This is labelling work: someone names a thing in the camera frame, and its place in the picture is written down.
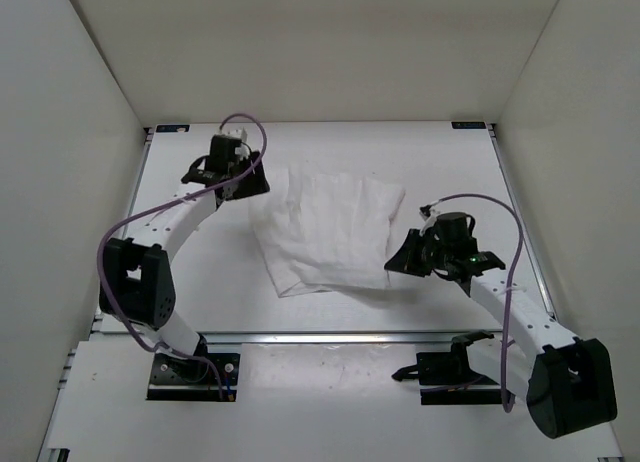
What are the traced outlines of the white pleated skirt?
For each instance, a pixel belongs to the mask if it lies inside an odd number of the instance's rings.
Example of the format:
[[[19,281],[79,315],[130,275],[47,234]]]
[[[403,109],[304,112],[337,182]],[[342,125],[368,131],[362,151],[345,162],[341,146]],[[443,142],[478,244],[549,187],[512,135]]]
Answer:
[[[278,169],[248,214],[280,298],[390,286],[383,269],[402,186],[349,173]]]

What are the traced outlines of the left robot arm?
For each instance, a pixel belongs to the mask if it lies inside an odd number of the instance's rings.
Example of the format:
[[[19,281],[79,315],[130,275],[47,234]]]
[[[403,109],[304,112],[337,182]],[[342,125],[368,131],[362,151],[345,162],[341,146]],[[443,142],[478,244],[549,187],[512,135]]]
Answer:
[[[171,200],[128,238],[109,238],[99,256],[100,310],[147,336],[147,350],[173,357],[185,379],[203,377],[209,355],[203,336],[177,313],[171,262],[223,203],[270,191],[262,155],[250,149],[243,129],[214,133],[209,152],[190,164]]]

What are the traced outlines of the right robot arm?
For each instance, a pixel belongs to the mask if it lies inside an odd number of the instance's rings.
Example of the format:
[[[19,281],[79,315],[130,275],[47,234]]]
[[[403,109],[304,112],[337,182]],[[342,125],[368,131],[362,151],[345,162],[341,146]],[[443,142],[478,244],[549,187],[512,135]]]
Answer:
[[[494,382],[505,400],[526,403],[537,428],[556,439],[616,419],[618,407],[610,355],[596,338],[582,339],[562,326],[509,281],[505,263],[481,251],[475,219],[464,212],[421,210],[425,224],[412,229],[388,271],[457,284],[502,325],[501,339],[485,330],[454,337],[448,351],[421,353],[396,381],[415,379],[426,392],[460,390]]]

